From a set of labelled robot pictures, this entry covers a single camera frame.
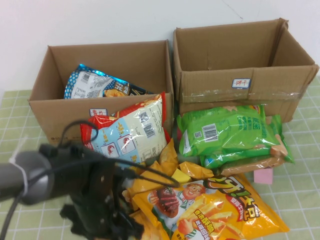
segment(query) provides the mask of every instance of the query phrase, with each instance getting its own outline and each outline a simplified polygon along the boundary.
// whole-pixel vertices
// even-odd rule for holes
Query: robotic arm
[[[124,165],[156,173],[172,184],[143,178]],[[140,239],[143,226],[122,210],[118,196],[124,179],[136,178],[168,187],[179,185],[161,172],[125,160],[106,158],[80,144],[60,147],[42,144],[39,151],[21,152],[16,155],[15,163],[0,164],[0,201],[15,198],[0,240],[5,239],[10,215],[18,202],[33,205],[65,195],[70,195],[73,204],[65,205],[60,215],[72,221],[74,234],[89,240],[126,240],[130,236]]]

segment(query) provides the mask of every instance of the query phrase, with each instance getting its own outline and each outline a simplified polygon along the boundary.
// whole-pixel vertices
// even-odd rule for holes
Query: green checkered tablecloth
[[[36,150],[47,139],[28,104],[30,90],[5,92],[0,108],[0,162],[8,161],[21,141],[23,150]],[[274,169],[272,185],[253,183],[263,200],[291,228],[262,240],[320,240],[320,81],[316,78],[301,100],[291,122],[283,125],[285,140],[296,164]],[[70,233],[70,222],[59,211],[67,197],[31,207],[19,205],[8,240],[80,240]],[[0,226],[11,201],[0,204]]]

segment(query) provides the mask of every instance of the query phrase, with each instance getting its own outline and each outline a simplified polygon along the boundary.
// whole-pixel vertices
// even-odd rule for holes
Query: blue snack bag
[[[123,97],[152,94],[125,80],[79,64],[69,77],[64,90],[65,99]]]

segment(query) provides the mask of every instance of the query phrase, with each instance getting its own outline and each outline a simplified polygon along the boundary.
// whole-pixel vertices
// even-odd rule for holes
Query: cardboard box
[[[111,115],[155,95],[63,99],[69,76],[79,64],[155,94],[165,91],[164,127],[171,134],[174,97],[168,41],[49,46],[29,103],[50,143],[59,142],[64,127],[72,121],[89,119],[91,109]],[[80,127],[70,129],[66,137],[81,140]]]
[[[266,104],[292,119],[319,67],[288,31],[288,21],[177,28],[175,94],[181,114],[228,105]]]

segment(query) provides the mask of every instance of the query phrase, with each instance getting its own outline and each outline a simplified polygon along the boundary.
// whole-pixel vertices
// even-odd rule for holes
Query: red and white snack bag
[[[163,128],[166,119],[165,94],[118,111],[115,117],[95,115],[89,119],[98,129],[81,125],[81,137],[86,147],[109,158],[120,158],[134,163],[160,155],[170,140]]]

